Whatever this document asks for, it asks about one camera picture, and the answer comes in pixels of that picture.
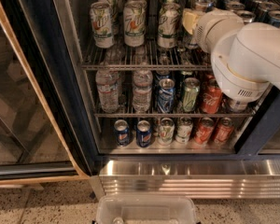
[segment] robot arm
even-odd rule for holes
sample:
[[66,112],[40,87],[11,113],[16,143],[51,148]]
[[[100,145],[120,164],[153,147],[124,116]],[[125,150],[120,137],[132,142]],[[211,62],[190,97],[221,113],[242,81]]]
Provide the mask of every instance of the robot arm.
[[230,98],[253,102],[270,83],[280,90],[280,29],[244,25],[232,12],[214,10],[199,20],[195,38],[211,53],[217,83]]

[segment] plastic container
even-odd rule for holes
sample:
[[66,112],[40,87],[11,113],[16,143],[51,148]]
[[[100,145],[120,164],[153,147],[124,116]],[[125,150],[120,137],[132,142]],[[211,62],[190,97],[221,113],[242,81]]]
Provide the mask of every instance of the plastic container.
[[184,197],[163,195],[110,195],[98,205],[96,223],[195,224],[195,206]]

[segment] red can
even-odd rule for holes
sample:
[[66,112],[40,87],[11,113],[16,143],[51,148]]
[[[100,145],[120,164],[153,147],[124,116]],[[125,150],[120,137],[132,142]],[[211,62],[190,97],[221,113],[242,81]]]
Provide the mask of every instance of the red can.
[[194,140],[197,144],[205,145],[212,135],[215,123],[210,118],[202,118],[197,127]]
[[230,118],[222,118],[215,128],[212,139],[216,144],[223,145],[230,138],[233,130],[232,120]]
[[207,114],[215,114],[222,102],[223,93],[218,86],[216,79],[211,78],[203,93],[203,101],[200,109]]

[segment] green can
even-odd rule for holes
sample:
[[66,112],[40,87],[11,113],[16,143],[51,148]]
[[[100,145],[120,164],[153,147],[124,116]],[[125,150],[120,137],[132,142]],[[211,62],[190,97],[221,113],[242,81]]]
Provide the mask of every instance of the green can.
[[200,91],[200,81],[197,78],[186,78],[182,92],[182,106],[184,112],[195,110],[197,97]]

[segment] floor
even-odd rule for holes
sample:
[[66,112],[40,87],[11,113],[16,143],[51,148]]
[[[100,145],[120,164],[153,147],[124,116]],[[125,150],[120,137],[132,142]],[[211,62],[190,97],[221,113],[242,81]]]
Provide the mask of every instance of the floor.
[[[88,181],[42,184],[30,188],[0,189],[0,224],[91,224],[98,202]],[[280,199],[193,200],[202,224],[280,224]]]

